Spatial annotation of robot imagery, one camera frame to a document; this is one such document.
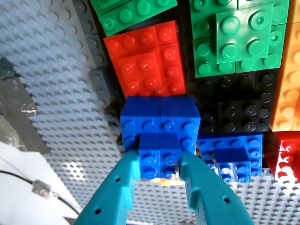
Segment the green lego brick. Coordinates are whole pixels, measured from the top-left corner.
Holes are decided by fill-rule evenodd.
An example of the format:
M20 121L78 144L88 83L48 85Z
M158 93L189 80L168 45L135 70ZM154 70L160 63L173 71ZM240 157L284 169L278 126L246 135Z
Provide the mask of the green lego brick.
M266 58L273 4L217 14L217 63Z
M274 4L272 26L286 23L290 0L239 0L238 9L272 3Z
M99 19L106 35L110 36L176 5L176 0L132 0Z
M238 0L189 0L193 40L216 35L216 13L235 10Z
M196 77L234 73L235 62L216 63L215 42L210 37L193 41Z
M129 2L129 0L90 0L98 16L102 16L109 11Z
M236 62L236 73L280 68L285 41L285 24L272 26L267 58Z

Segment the white surface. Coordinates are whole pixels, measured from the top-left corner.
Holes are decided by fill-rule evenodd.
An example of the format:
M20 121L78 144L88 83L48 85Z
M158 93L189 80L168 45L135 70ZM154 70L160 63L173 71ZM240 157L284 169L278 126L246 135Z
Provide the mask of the white surface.
M50 184L62 198L80 211L75 199L41 154L21 152L0 142L0 170ZM77 217L61 201L44 199L32 193L31 189L31 184L0 173L0 225L68 225L63 217Z

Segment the orange lego brick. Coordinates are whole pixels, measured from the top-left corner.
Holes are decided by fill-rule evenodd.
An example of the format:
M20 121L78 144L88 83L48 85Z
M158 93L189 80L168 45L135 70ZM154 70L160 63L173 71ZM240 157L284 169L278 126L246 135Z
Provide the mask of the orange lego brick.
M300 23L300 0L290 0L290 9L287 22Z
M282 67L278 74L275 101L270 128L272 131L290 131L299 101L300 67Z

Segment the black cable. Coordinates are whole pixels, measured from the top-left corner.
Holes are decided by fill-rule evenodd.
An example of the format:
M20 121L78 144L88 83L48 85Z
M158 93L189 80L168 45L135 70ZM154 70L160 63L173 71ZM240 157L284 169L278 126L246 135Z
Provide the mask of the black cable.
M19 176L18 174L15 174L15 173L12 173L12 172L7 172L7 171L4 171L4 170L0 170L0 173L4 173L4 174L8 174L8 175L11 175L11 176L14 176L14 177L17 177L29 184L33 184L33 181L31 180L28 180L24 177L21 177ZM79 215L79 212L72 206L70 205L66 200L64 200L63 198L61 198L60 196L58 196L58 200L62 201L63 203L65 203L68 207L70 207L77 215Z

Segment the blue lego tower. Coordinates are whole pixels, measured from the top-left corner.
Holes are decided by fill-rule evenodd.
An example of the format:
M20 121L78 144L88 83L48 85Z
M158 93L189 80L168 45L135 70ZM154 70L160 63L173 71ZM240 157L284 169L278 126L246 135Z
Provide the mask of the blue lego tower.
M247 183L262 174L261 133L199 133L197 142L203 161L226 183Z
M121 114L125 152L138 149L141 178L179 178L181 151L195 152L200 115L190 97L128 97Z

